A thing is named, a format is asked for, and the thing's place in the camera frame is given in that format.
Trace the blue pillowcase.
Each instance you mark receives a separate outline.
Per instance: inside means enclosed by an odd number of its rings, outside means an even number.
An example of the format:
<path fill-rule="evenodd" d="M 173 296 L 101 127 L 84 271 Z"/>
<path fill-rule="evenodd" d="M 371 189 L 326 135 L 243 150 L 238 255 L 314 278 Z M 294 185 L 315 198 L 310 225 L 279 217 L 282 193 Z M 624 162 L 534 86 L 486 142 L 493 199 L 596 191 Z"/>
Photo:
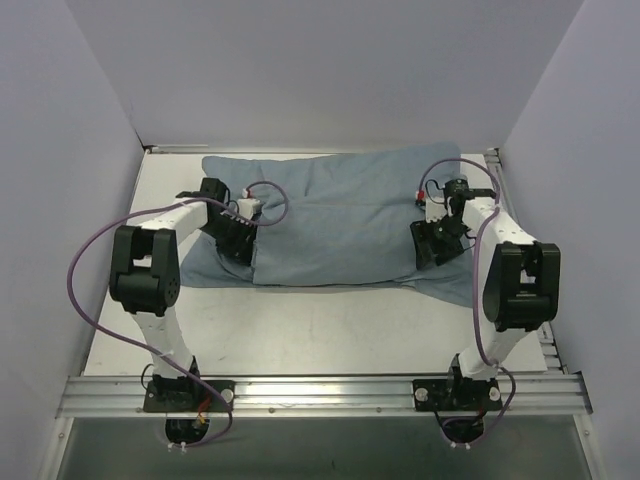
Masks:
<path fill-rule="evenodd" d="M 455 305 L 472 304 L 470 252 L 420 270 L 410 225 L 422 176 L 438 183 L 460 176 L 462 152 L 436 143 L 386 152 L 309 159 L 247 160 L 208 156 L 204 174 L 234 198 L 254 184 L 262 220 L 252 261 L 242 266 L 200 234 L 181 264 L 183 285 L 221 287 L 409 287 Z"/>

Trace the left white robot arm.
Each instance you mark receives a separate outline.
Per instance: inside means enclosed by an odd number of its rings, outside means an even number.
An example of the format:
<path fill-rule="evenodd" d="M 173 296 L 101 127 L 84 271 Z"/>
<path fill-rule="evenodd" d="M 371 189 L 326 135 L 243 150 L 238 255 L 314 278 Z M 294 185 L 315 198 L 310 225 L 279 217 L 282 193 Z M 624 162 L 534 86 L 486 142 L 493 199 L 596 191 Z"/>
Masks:
<path fill-rule="evenodd" d="M 245 190 L 237 200 L 217 178 L 205 178 L 196 191 L 176 195 L 172 208 L 138 226 L 114 233 L 109 293 L 130 314 L 153 350 L 149 389 L 180 411 L 201 402 L 204 390 L 194 380 L 197 361 L 183 338 L 175 304 L 180 280 L 179 245 L 196 231 L 211 237 L 222 253 L 248 266 L 262 202 Z"/>

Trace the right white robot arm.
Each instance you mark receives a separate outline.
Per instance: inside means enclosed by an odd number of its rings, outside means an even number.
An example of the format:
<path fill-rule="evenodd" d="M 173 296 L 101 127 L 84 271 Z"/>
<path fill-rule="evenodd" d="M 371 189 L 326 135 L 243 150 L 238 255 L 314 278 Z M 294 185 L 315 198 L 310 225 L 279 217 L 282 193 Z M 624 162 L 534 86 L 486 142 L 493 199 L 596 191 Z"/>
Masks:
<path fill-rule="evenodd" d="M 522 339 L 556 317 L 561 252 L 526 233 L 490 188 L 454 179 L 436 198 L 420 188 L 415 203 L 425 214 L 410 226 L 418 269 L 472 256 L 474 341 L 457 356 L 461 374 L 443 385 L 446 402 L 465 409 L 479 397 L 476 381 L 494 378 Z"/>

